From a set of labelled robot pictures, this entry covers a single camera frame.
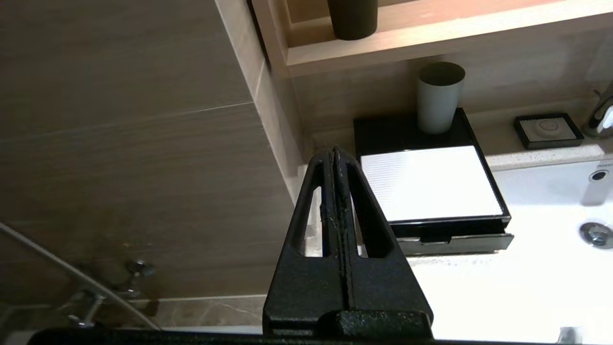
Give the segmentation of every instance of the chrome faucet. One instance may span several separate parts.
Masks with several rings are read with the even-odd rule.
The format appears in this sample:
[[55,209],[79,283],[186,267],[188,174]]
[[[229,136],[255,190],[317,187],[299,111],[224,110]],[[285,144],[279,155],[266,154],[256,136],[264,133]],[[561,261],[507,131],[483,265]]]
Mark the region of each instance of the chrome faucet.
[[613,136],[613,82],[603,93],[594,92],[600,99],[583,125],[583,132],[595,139],[608,138]]

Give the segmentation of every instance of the wooden shelf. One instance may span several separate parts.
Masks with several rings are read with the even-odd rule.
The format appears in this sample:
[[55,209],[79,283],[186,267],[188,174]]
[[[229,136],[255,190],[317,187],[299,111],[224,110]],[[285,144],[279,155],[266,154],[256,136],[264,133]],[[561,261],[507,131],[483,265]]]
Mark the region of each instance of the wooden shelf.
[[286,0],[253,4],[273,69],[290,77],[613,26],[613,0],[413,0],[380,7],[372,36],[341,41],[329,17],[293,23]]

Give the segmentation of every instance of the soap dish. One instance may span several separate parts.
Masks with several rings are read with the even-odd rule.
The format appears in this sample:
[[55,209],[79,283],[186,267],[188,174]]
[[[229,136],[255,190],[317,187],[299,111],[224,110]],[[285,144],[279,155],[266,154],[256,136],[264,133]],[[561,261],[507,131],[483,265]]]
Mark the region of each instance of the soap dish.
[[579,146],[584,139],[567,113],[518,116],[514,126],[527,150]]

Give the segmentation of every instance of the white sink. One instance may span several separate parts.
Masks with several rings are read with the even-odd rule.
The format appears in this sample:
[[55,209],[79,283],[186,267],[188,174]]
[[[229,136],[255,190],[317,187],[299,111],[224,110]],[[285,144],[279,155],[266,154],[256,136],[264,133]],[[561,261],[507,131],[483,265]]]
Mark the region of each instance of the white sink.
[[579,235],[588,221],[613,225],[613,174],[589,180],[613,172],[611,163],[494,173],[512,216],[509,249],[409,259],[434,311],[435,337],[554,343],[560,327],[581,327],[583,343],[613,344],[613,250]]

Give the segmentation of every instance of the gray cup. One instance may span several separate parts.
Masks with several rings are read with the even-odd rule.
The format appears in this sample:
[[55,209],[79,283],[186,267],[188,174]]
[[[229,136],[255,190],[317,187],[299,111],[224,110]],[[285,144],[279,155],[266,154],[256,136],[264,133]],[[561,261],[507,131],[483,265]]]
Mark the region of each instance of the gray cup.
[[460,101],[466,72],[449,62],[430,64],[419,71],[417,83],[417,125],[428,134],[451,128]]

